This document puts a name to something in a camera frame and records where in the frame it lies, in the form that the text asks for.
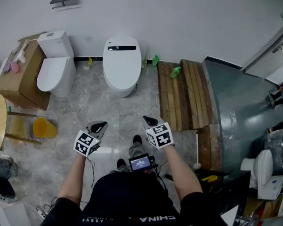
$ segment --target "green bottle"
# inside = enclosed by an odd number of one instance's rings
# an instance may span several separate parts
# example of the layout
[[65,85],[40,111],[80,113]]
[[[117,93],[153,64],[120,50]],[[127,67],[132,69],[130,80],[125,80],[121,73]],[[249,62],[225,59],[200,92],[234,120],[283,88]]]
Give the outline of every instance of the green bottle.
[[170,74],[171,78],[176,78],[179,75],[181,67],[176,67],[174,68],[174,70],[172,71],[172,73]]
[[155,55],[154,58],[152,59],[152,67],[156,67],[159,62],[159,57],[158,55]]

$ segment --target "yellow bucket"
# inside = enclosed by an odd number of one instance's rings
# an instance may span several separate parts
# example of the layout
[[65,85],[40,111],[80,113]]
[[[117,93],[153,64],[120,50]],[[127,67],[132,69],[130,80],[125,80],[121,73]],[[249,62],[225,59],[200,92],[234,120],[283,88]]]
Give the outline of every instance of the yellow bucket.
[[45,118],[38,118],[33,123],[33,133],[36,137],[54,138],[57,128]]

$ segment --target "smart toilet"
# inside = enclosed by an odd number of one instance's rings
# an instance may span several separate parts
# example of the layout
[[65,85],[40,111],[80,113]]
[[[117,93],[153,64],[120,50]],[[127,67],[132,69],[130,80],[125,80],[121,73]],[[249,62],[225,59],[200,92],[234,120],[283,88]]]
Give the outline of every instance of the smart toilet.
[[103,71],[112,94],[127,97],[141,74],[141,50],[136,39],[115,36],[107,40],[103,53]]
[[275,200],[283,187],[283,175],[272,176],[273,156],[263,150],[256,159],[244,158],[240,170],[250,171],[250,188],[258,189],[258,199]]
[[42,91],[50,91],[58,98],[69,95],[76,74],[74,52],[66,31],[41,34],[38,43],[46,55],[37,78]]

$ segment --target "wall-mounted holder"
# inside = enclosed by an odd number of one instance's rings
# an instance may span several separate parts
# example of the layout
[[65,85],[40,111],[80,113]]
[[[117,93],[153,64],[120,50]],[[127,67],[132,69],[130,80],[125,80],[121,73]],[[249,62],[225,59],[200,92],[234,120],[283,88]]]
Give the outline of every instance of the wall-mounted holder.
[[60,6],[53,7],[54,8],[61,8],[65,6],[70,6],[70,5],[77,5],[79,0],[51,0],[50,4],[56,4],[56,3],[61,3]]

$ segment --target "wooden table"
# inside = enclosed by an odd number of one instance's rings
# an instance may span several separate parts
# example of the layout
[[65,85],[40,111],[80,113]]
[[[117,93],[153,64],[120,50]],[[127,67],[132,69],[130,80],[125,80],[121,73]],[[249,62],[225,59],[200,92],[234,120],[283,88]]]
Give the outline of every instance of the wooden table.
[[2,146],[2,142],[3,142],[4,137],[8,137],[8,138],[23,141],[23,142],[41,145],[41,142],[33,141],[33,140],[21,138],[21,137],[16,137],[16,136],[13,136],[11,134],[6,133],[7,115],[37,117],[36,115],[32,115],[32,114],[8,112],[5,99],[2,95],[0,95],[0,148]]

